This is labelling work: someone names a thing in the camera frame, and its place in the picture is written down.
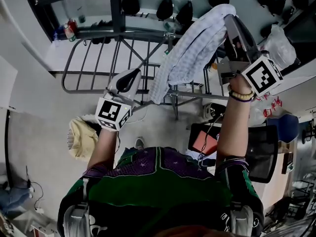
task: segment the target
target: drying rack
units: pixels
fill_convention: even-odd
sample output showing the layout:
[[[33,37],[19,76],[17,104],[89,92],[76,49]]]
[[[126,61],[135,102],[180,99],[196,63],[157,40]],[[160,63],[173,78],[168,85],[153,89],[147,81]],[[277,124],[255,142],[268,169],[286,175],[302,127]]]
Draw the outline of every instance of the drying rack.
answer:
[[[100,60],[100,56],[102,53],[102,49],[104,46],[104,42],[105,42],[105,38],[114,38],[117,43],[115,46],[115,50],[114,50],[114,54],[113,54],[113,59],[112,59],[112,65],[111,65],[111,70],[110,73],[104,73],[104,72],[99,72],[98,71],[98,64],[99,64],[99,60]],[[138,89],[136,94],[141,94],[142,95],[142,100],[141,101],[137,101],[134,100],[134,102],[138,105],[137,107],[134,107],[133,112],[144,108],[146,106],[149,106],[151,104],[154,104],[153,101],[143,101],[144,99],[144,94],[148,94],[149,89],[148,89],[148,80],[154,80],[155,79],[155,74],[156,74],[156,69],[159,69],[160,65],[159,64],[151,64],[149,62],[150,57],[163,45],[163,44],[167,44],[168,45],[168,52],[170,52],[173,48],[173,40],[175,38],[180,38],[180,35],[175,35],[173,33],[164,33],[164,32],[149,32],[149,31],[139,31],[139,32],[135,32],[135,31],[126,31],[123,33],[114,33],[113,31],[105,31],[102,33],[102,35],[97,36],[96,38],[103,38],[102,44],[100,46],[100,51],[99,51],[99,55],[96,61],[96,65],[95,65],[95,69],[94,72],[87,72],[84,71],[84,64],[88,55],[88,52],[90,50],[90,46],[92,41],[89,42],[85,57],[83,59],[82,62],[82,66],[81,66],[81,70],[79,71],[79,77],[78,77],[78,82],[77,82],[77,86],[75,89],[67,89],[65,87],[65,79],[66,76],[68,74],[72,74],[71,71],[68,71],[70,62],[72,60],[72,57],[74,55],[74,52],[77,48],[77,46],[79,44],[83,44],[83,42],[85,40],[92,40],[93,38],[89,37],[89,38],[83,38],[80,39],[72,48],[71,53],[69,55],[67,64],[65,66],[65,70],[63,72],[62,75],[62,88],[64,89],[64,91],[66,91],[67,93],[70,94],[102,94],[104,93],[105,89],[94,89],[94,81],[95,81],[95,77],[96,76],[108,76],[109,80],[108,80],[108,84],[110,84],[111,79],[117,75],[117,73],[115,73],[115,69],[116,69],[116,63],[117,63],[117,58],[118,58],[118,54],[119,54],[119,48],[121,43],[123,43],[126,47],[128,47],[128,49],[130,50],[130,55],[129,55],[129,62],[128,62],[128,67],[127,69],[129,70],[131,67],[131,59],[132,59],[132,55],[136,55],[136,57],[139,58],[140,60],[140,64],[137,67],[138,69],[141,67],[144,67],[144,72],[142,75],[142,86],[141,89]],[[132,44],[130,45],[126,40],[132,40]],[[147,57],[143,58],[141,57],[137,51],[134,49],[134,41],[135,40],[147,40],[148,42],[148,48],[147,48]],[[152,43],[157,43],[155,48],[150,51],[150,46]],[[149,68],[153,68],[154,70],[154,76],[150,77],[148,76],[148,71]],[[194,88],[195,85],[200,85],[199,83],[194,83],[194,81],[192,81],[191,87],[192,87],[192,91],[191,92],[186,92],[186,91],[179,91],[178,90],[178,86],[170,86],[170,89],[168,90],[167,94],[165,95],[163,102],[160,105],[170,105],[172,106],[173,110],[174,110],[174,114],[175,114],[175,118],[176,120],[179,117],[178,114],[178,107],[191,103],[193,101],[196,101],[198,99],[201,98],[209,98],[209,99],[220,99],[220,100],[228,100],[228,97],[224,96],[224,95],[212,95],[212,93],[210,92],[210,87],[209,87],[209,79],[208,79],[208,73],[207,73],[207,67],[203,68],[204,71],[204,86],[205,86],[205,93],[201,93],[200,92],[195,92]],[[80,84],[80,80],[82,75],[93,75],[92,77],[92,82],[91,82],[91,86],[89,89],[79,89],[79,84]],[[178,96],[187,96],[187,97],[192,97],[192,99],[190,100],[186,100],[186,101],[182,101],[179,102],[178,101]],[[170,98],[171,103],[166,103],[165,99],[166,98]]]

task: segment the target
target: plastic bag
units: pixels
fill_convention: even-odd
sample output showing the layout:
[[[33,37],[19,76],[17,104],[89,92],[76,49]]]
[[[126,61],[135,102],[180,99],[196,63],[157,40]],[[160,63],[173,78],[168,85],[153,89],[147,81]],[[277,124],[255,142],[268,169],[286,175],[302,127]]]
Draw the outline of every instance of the plastic bag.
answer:
[[[281,70],[292,65],[296,59],[294,47],[285,36],[284,30],[278,25],[271,26],[271,33],[264,44],[264,50],[269,51],[270,58]]]
[[[267,117],[277,117],[283,112],[282,101],[279,97],[264,95],[251,103],[249,113],[249,126],[260,125]]]

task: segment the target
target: hand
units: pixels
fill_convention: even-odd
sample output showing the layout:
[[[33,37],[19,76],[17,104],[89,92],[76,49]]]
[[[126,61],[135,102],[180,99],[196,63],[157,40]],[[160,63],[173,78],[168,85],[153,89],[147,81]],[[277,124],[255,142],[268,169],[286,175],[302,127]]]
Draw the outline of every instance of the hand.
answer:
[[[230,80],[231,89],[241,95],[248,95],[251,93],[251,86],[247,80],[242,76],[237,74],[234,78]]]

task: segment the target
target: blue cloth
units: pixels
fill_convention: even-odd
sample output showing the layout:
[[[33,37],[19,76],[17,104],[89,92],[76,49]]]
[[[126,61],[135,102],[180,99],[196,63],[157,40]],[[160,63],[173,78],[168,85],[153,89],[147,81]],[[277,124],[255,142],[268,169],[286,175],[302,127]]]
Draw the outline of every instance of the blue cloth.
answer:
[[[0,210],[6,215],[9,211],[22,205],[29,198],[28,188],[15,188],[10,191],[0,189]]]
[[[299,134],[298,118],[292,114],[284,114],[280,118],[268,118],[267,125],[275,125],[278,140],[290,143]]]

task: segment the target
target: bottle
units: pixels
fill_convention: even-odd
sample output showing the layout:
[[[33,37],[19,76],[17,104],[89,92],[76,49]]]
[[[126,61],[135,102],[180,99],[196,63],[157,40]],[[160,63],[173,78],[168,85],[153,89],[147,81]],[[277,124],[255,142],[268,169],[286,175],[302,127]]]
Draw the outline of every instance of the bottle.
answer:
[[[64,24],[64,32],[65,32],[67,39],[70,42],[73,42],[76,40],[76,36],[74,34],[74,31],[71,29],[71,27],[68,24]]]
[[[76,35],[78,31],[77,22],[74,19],[69,19],[68,26],[73,30],[74,34]]]

